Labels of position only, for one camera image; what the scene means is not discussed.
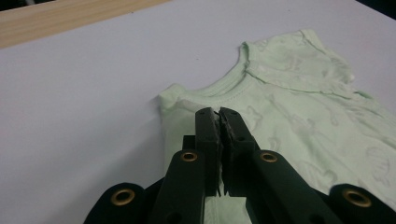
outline cloth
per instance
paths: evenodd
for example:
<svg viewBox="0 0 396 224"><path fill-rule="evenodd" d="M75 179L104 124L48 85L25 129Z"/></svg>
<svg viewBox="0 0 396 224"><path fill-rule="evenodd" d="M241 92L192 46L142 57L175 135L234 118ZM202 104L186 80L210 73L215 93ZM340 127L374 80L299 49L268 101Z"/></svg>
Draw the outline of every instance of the cloth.
<svg viewBox="0 0 396 224"><path fill-rule="evenodd" d="M261 149L283 155L314 189L349 183L396 209L396 118L351 87L347 62L312 30L240 48L238 64L211 86L178 84L160 94L165 168L194 134L194 113L211 106L238 111ZM248 223L244 199L207 198L205 223Z"/></svg>

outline metal grommet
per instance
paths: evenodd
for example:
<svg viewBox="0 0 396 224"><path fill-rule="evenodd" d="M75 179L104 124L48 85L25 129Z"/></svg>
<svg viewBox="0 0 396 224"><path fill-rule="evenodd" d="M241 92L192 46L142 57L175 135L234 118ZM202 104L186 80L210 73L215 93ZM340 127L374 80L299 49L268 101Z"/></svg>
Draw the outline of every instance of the metal grommet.
<svg viewBox="0 0 396 224"><path fill-rule="evenodd" d="M268 162L276 162L277 161L277 156L270 152L263 152L260 155L260 158L262 158L263 161L268 161Z"/></svg>
<svg viewBox="0 0 396 224"><path fill-rule="evenodd" d="M198 159L198 155L193 152L185 152L181 154L180 158L183 161L196 161Z"/></svg>
<svg viewBox="0 0 396 224"><path fill-rule="evenodd" d="M134 191L131 189L119 189L111 196L111 202L116 206L123 206L134 200Z"/></svg>
<svg viewBox="0 0 396 224"><path fill-rule="evenodd" d="M354 190L354 189L344 189L344 198L359 207L370 207L372 205L371 200L364 194Z"/></svg>

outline wooden edge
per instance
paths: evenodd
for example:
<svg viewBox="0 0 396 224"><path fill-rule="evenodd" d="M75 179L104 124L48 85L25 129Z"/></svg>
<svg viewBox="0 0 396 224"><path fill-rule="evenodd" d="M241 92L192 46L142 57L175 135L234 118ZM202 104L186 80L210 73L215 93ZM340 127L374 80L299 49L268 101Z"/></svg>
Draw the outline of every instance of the wooden edge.
<svg viewBox="0 0 396 224"><path fill-rule="evenodd" d="M57 0L0 12L0 49L170 0Z"/></svg>

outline white table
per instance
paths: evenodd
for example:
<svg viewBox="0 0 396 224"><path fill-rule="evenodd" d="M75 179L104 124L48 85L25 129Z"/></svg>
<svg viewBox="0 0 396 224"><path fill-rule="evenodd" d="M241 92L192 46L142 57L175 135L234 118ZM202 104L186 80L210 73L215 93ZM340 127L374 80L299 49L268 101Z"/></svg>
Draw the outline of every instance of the white table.
<svg viewBox="0 0 396 224"><path fill-rule="evenodd" d="M0 49L0 223L82 223L112 185L149 186L157 94L207 86L243 41L303 28L396 114L396 21L353 0L174 0Z"/></svg>

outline hole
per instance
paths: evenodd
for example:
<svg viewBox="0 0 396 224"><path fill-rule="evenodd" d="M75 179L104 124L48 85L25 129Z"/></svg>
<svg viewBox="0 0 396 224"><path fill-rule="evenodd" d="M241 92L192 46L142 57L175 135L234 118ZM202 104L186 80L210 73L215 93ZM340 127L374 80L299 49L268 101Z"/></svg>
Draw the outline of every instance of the hole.
<svg viewBox="0 0 396 224"><path fill-rule="evenodd" d="M177 224L181 221L181 214L179 213L171 213L166 217L166 221L169 224Z"/></svg>
<svg viewBox="0 0 396 224"><path fill-rule="evenodd" d="M198 159L198 155L192 152L185 152L181 154L181 159L183 161L195 161L196 159Z"/></svg>
<svg viewBox="0 0 396 224"><path fill-rule="evenodd" d="M354 190L354 189L344 189L344 198L359 207L370 207L372 205L371 200L364 194Z"/></svg>
<svg viewBox="0 0 396 224"><path fill-rule="evenodd" d="M277 157L274 154L269 153L269 152L263 152L261 154L261 158L262 158L263 161L268 161L268 162L277 161Z"/></svg>
<svg viewBox="0 0 396 224"><path fill-rule="evenodd" d="M319 215L311 215L311 217L309 218L310 223L312 224L326 224L326 222L324 221L324 218L319 216Z"/></svg>
<svg viewBox="0 0 396 224"><path fill-rule="evenodd" d="M123 206L134 200L134 191L131 189L119 189L111 196L111 202L116 206Z"/></svg>

